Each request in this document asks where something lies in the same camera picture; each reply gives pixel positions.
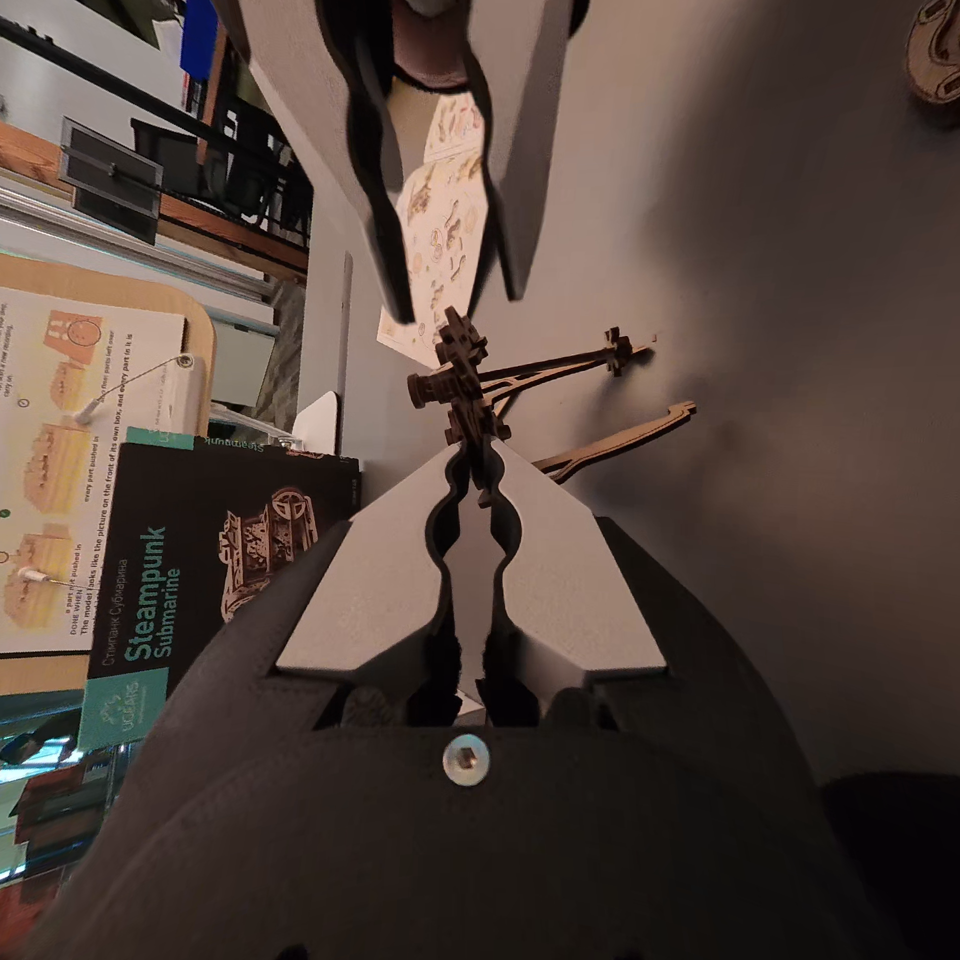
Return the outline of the wooden truss arm with gear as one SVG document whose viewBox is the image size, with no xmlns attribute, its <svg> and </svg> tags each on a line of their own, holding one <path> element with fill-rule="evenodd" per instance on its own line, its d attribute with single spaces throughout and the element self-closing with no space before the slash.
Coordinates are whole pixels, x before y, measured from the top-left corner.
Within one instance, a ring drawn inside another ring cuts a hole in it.
<svg viewBox="0 0 960 960">
<path fill-rule="evenodd" d="M 605 344 L 600 349 L 481 371 L 479 380 L 483 399 L 493 414 L 502 417 L 526 390 L 598 368 L 618 378 L 634 361 L 650 354 L 650 345 L 632 345 L 629 337 L 615 326 L 605 331 Z"/>
</svg>

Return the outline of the black model kit box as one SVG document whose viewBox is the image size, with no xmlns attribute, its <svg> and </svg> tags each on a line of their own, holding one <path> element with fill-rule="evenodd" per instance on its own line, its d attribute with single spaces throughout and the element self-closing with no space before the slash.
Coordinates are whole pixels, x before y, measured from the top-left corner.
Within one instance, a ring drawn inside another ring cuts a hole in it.
<svg viewBox="0 0 960 960">
<path fill-rule="evenodd" d="M 129 428 L 94 604 L 78 750 L 146 737 L 216 634 L 359 509 L 354 458 Z"/>
</svg>

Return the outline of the white cardboard flap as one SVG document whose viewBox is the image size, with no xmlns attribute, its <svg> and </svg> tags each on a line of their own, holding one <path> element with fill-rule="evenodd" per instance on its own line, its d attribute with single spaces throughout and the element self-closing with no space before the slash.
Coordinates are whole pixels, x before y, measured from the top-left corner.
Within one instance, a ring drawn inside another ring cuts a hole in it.
<svg viewBox="0 0 960 960">
<path fill-rule="evenodd" d="M 293 448 L 321 455 L 339 455 L 341 398 L 329 390 L 300 410 L 291 430 Z"/>
</svg>

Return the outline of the black metal railing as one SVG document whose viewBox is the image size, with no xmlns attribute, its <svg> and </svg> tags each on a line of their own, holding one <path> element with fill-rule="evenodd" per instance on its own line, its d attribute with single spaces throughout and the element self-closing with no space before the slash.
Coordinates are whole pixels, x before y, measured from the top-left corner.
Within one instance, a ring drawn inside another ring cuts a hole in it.
<svg viewBox="0 0 960 960">
<path fill-rule="evenodd" d="M 258 157 L 206 146 L 183 132 L 133 118 L 134 150 L 163 169 L 163 188 L 175 198 L 208 205 L 230 219 L 281 236 L 307 250 L 313 189 L 277 120 L 267 111 L 231 99 L 218 115 L 222 134 Z"/>
</svg>

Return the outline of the brown wooden beam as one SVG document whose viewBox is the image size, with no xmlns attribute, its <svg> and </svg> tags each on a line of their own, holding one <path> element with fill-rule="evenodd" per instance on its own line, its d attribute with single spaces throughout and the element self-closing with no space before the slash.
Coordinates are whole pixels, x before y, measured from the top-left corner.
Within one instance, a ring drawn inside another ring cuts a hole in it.
<svg viewBox="0 0 960 960">
<path fill-rule="evenodd" d="M 74 189 L 59 178 L 62 149 L 7 123 L 1 124 L 1 167 L 65 199 Z M 269 277 L 306 284 L 309 253 L 280 237 L 234 222 L 196 203 L 163 195 L 157 231 L 191 248 L 257 270 Z"/>
</svg>

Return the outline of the printed task sheet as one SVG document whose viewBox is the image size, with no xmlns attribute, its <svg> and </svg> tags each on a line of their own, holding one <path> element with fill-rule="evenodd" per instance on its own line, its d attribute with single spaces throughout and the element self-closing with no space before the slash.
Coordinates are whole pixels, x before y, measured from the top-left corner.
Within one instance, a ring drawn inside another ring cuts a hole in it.
<svg viewBox="0 0 960 960">
<path fill-rule="evenodd" d="M 185 331 L 2 289 L 2 654 L 90 650 L 119 450 L 130 426 L 169 426 Z"/>
</svg>

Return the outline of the silver aluminium rail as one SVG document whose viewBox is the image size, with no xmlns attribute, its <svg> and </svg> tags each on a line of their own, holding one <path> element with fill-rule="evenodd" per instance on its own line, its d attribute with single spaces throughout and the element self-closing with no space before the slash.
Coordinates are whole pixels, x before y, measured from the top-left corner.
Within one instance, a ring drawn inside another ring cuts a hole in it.
<svg viewBox="0 0 960 960">
<path fill-rule="evenodd" d="M 245 301 L 274 305 L 282 286 L 282 282 L 266 279 L 251 268 L 240 269 L 214 254 L 194 252 L 166 239 L 159 245 L 150 244 L 52 195 L 24 193 L 17 183 L 6 179 L 2 179 L 1 211 L 6 222 Z"/>
</svg>

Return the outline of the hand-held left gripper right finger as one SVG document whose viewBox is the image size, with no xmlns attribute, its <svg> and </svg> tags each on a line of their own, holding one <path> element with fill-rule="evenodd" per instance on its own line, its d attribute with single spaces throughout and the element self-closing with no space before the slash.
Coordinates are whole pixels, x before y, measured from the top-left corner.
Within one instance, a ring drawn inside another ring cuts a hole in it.
<svg viewBox="0 0 960 960">
<path fill-rule="evenodd" d="M 490 531 L 504 551 L 491 626 L 522 685 L 593 685 L 666 660 L 589 507 L 504 442 L 486 445 Z"/>
</svg>

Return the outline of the wooden gear assembly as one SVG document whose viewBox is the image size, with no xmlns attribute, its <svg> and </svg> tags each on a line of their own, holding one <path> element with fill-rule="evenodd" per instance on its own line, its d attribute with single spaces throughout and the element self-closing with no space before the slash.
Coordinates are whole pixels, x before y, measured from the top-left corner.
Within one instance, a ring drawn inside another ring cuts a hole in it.
<svg viewBox="0 0 960 960">
<path fill-rule="evenodd" d="M 486 474 L 486 438 L 508 441 L 510 428 L 485 398 L 478 367 L 487 357 L 487 340 L 469 317 L 453 306 L 444 311 L 445 324 L 435 346 L 438 366 L 427 374 L 411 373 L 406 384 L 415 409 L 437 402 L 447 405 L 449 427 L 444 436 L 450 446 L 465 445 L 472 481 L 479 491 L 478 504 L 491 507 L 491 481 Z"/>
</svg>

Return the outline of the light wooden board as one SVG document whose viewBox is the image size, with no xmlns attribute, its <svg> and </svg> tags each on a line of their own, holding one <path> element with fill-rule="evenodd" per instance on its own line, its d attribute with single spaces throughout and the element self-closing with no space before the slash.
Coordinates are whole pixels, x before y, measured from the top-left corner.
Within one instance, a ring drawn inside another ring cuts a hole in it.
<svg viewBox="0 0 960 960">
<path fill-rule="evenodd" d="M 195 433 L 208 431 L 214 355 L 212 319 L 191 295 L 175 286 L 146 279 L 50 263 L 2 253 L 4 288 L 55 296 L 98 306 L 116 306 L 181 314 L 186 321 L 183 344 L 201 358 L 202 380 Z M 2 654 L 1 694 L 35 694 L 78 690 L 89 667 L 88 652 Z"/>
</svg>

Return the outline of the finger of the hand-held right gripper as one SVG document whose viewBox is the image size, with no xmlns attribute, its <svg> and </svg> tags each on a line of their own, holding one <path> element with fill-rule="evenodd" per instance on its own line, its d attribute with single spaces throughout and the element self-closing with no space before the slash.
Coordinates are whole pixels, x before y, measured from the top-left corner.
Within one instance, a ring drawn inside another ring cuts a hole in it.
<svg viewBox="0 0 960 960">
<path fill-rule="evenodd" d="M 382 303 L 414 322 L 394 201 L 402 155 L 387 105 L 395 73 L 391 2 L 215 1 L 329 219 L 366 244 Z"/>
<path fill-rule="evenodd" d="M 507 297 L 521 301 L 532 272 L 571 38 L 589 1 L 474 1 L 463 63 L 484 119 L 486 198 Z"/>
</svg>

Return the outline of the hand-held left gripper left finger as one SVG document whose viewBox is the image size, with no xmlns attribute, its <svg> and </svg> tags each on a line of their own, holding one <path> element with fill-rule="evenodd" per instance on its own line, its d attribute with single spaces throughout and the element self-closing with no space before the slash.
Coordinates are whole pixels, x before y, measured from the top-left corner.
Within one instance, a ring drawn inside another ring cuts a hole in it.
<svg viewBox="0 0 960 960">
<path fill-rule="evenodd" d="M 354 685 L 423 685 L 452 622 L 446 555 L 471 485 L 448 446 L 360 510 L 280 653 L 278 671 Z"/>
</svg>

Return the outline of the printed assembly instruction sheet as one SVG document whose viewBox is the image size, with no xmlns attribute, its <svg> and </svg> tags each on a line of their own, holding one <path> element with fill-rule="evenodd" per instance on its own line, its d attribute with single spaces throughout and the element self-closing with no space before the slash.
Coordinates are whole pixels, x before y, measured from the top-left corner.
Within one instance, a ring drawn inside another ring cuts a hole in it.
<svg viewBox="0 0 960 960">
<path fill-rule="evenodd" d="M 414 323 L 380 312 L 377 341 L 415 363 L 439 366 L 446 309 L 469 312 L 489 204 L 484 183 L 484 119 L 470 92 L 441 95 L 423 160 L 395 204 L 404 240 Z"/>
</svg>

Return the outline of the blue box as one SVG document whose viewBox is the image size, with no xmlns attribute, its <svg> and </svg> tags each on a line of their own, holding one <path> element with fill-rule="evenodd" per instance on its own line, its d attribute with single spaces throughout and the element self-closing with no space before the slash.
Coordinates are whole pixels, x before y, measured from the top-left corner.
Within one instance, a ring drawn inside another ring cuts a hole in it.
<svg viewBox="0 0 960 960">
<path fill-rule="evenodd" d="M 192 79 L 210 78 L 219 18 L 211 1 L 183 1 L 179 66 Z"/>
</svg>

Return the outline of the black framed panel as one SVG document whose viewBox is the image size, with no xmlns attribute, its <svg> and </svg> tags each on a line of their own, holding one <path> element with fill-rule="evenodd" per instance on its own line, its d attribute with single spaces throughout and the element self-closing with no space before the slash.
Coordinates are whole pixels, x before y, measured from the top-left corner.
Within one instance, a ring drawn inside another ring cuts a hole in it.
<svg viewBox="0 0 960 960">
<path fill-rule="evenodd" d="M 73 209 L 154 246 L 163 193 L 161 164 L 64 116 L 59 179 L 73 189 Z"/>
</svg>

